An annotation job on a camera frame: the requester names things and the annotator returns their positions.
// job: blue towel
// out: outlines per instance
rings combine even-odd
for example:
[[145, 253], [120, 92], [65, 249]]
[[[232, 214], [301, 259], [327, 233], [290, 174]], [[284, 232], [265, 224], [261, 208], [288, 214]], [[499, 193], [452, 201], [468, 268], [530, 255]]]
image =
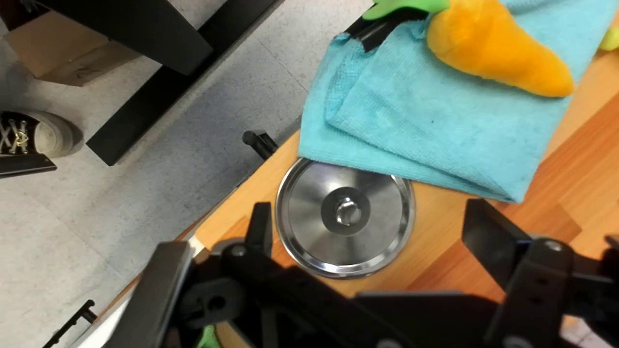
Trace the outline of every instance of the blue towel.
[[[617, 0], [505, 0], [582, 77]], [[301, 116], [299, 156], [522, 201], [570, 98], [541, 98], [439, 61], [402, 23], [373, 52], [327, 48]]]

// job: sneaker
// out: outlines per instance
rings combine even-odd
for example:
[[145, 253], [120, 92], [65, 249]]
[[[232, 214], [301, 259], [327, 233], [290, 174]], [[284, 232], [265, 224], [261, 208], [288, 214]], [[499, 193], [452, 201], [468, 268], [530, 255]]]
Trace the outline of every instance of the sneaker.
[[67, 156], [79, 143], [81, 131], [54, 114], [0, 112], [0, 156]]

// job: wooden surface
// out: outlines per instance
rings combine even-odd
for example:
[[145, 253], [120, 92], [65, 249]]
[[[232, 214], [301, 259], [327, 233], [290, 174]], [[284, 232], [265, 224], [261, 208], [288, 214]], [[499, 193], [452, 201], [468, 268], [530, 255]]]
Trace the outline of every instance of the wooden surface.
[[[603, 233], [619, 232], [619, 54], [597, 56], [570, 110], [553, 137], [545, 160], [522, 204], [497, 204], [528, 232], [568, 241], [576, 251], [599, 255]], [[274, 201], [276, 187], [296, 160], [290, 137], [195, 230], [210, 247], [241, 237], [255, 201]], [[464, 290], [499, 299], [503, 293], [458, 241], [466, 195], [414, 183], [416, 224], [404, 251], [381, 272], [358, 280], [325, 280], [342, 293], [359, 290]], [[272, 257], [294, 261], [274, 230]]]

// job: black machine part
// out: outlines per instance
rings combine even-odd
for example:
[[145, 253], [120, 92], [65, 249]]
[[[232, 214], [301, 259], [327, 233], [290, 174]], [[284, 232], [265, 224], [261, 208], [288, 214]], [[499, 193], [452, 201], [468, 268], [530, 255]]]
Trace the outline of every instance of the black machine part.
[[[251, 346], [267, 348], [545, 348], [572, 346], [561, 338], [559, 324], [564, 313], [578, 313], [599, 336], [617, 344], [617, 249], [592, 261], [557, 239], [526, 239], [485, 201], [468, 203], [462, 237], [506, 290], [503, 303], [452, 291], [344, 297], [301, 268], [282, 268], [269, 257], [270, 204], [257, 203], [245, 241], [191, 264], [178, 297], [145, 295], [156, 286], [174, 288], [170, 284], [180, 284], [178, 276], [158, 278], [160, 284], [141, 282], [135, 291], [149, 303], [141, 301], [141, 311], [125, 313], [122, 326], [166, 336], [154, 346], [195, 346], [203, 326], [228, 320]], [[172, 303], [172, 311], [149, 309]], [[114, 346], [152, 346], [151, 336], [143, 344], [114, 336]]]

